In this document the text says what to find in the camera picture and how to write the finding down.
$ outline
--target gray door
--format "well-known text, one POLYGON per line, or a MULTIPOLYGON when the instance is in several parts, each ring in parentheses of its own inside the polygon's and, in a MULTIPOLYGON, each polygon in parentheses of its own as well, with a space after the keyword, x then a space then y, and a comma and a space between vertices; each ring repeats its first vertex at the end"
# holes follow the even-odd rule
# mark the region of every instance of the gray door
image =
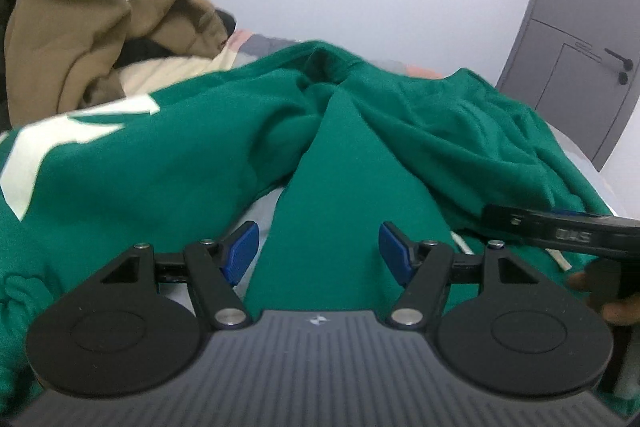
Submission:
POLYGON ((638 97, 640 0, 534 0, 521 33, 498 88, 602 167, 638 97))

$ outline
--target gray device base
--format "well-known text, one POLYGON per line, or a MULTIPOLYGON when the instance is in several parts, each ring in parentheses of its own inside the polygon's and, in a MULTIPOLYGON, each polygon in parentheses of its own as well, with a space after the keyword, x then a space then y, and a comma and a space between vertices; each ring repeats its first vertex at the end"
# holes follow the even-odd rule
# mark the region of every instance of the gray device base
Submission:
POLYGON ((623 427, 587 391, 534 401, 454 375, 423 336, 371 311, 264 312, 213 335, 173 380, 133 396, 46 390, 15 427, 623 427))

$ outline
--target finger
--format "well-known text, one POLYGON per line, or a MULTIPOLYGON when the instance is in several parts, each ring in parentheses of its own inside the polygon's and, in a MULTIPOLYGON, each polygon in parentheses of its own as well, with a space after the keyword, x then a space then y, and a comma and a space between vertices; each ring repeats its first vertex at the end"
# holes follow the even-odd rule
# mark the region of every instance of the finger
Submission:
POLYGON ((619 326, 640 323, 640 293, 634 293, 622 301, 605 304, 602 307, 602 318, 619 326))
POLYGON ((588 292, 589 285, 587 284, 587 274, 585 272, 576 272, 571 274, 566 279, 566 285, 572 290, 578 292, 588 292))

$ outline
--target green fabric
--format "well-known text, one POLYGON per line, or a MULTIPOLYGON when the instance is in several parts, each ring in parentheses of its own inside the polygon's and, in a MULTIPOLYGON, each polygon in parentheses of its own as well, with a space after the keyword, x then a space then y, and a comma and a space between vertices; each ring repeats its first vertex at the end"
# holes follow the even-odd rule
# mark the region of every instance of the green fabric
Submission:
MULTIPOLYGON (((452 244, 452 229, 486 233, 478 218, 489 202, 608 213, 546 124, 468 70, 410 79, 306 42, 152 97, 151 114, 75 116, 91 129, 121 126, 50 150, 30 200, 29 188, 9 202, 28 200, 21 220, 0 202, 3 410, 28 395, 24 336, 55 299, 132 243, 175 251, 220 235, 285 180, 246 295, 254 315, 388 311, 400 288, 377 252, 384 220, 452 244)), ((38 142, 23 140, 29 129, 0 143, 2 162, 38 142)), ((14 181, 0 181, 6 196, 14 181)), ((517 250, 561 280, 542 250, 517 250)), ((472 293, 456 286, 449 306, 472 293)))

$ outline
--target round black disc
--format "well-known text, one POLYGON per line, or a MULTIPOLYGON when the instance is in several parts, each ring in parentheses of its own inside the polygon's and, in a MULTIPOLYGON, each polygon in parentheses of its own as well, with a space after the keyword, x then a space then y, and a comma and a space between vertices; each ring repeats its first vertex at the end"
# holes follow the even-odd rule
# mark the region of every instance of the round black disc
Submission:
POLYGON ((501 394, 558 396, 592 387, 611 353, 607 325, 571 295, 555 295, 553 306, 537 296, 481 295, 456 306, 438 328, 440 354, 462 377, 501 394))
POLYGON ((38 379, 63 393, 112 397, 179 373, 200 343, 196 317, 170 299, 105 286, 59 303, 31 325, 27 357, 38 379))

